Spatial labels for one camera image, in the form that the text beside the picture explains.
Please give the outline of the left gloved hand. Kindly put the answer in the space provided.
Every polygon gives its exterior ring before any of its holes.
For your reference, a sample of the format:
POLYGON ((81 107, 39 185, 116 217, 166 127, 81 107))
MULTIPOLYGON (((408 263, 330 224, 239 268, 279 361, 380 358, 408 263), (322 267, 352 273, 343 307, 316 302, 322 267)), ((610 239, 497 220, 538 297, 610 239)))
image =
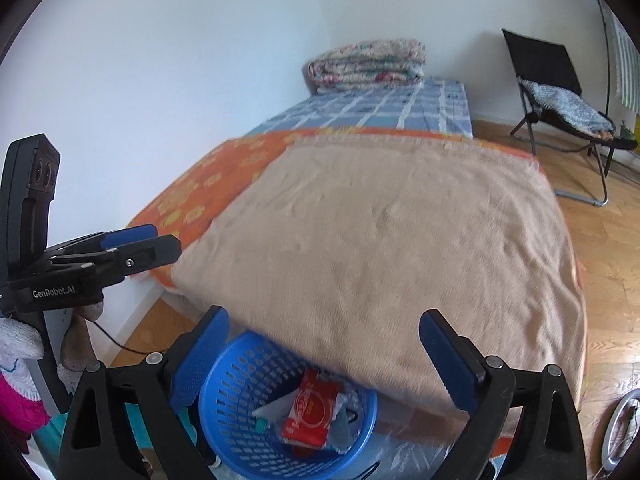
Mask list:
MULTIPOLYGON (((66 387, 76 388, 81 373, 98 360, 87 322, 97 321, 102 313, 102 301, 73 310, 62 341, 61 363, 56 366, 56 374, 66 387)), ((35 327, 15 318, 1 319, 1 377, 29 401, 40 401, 41 396, 27 363, 40 361, 45 354, 46 347, 35 327)))

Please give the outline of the pink sleeve forearm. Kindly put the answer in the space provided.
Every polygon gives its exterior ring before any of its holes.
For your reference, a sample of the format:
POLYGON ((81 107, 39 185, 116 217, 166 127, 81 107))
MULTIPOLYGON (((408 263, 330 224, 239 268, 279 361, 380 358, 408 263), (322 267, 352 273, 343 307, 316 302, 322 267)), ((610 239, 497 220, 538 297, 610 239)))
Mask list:
POLYGON ((2 370, 1 426, 21 453, 28 453, 28 440, 50 419, 32 378, 21 379, 2 370))

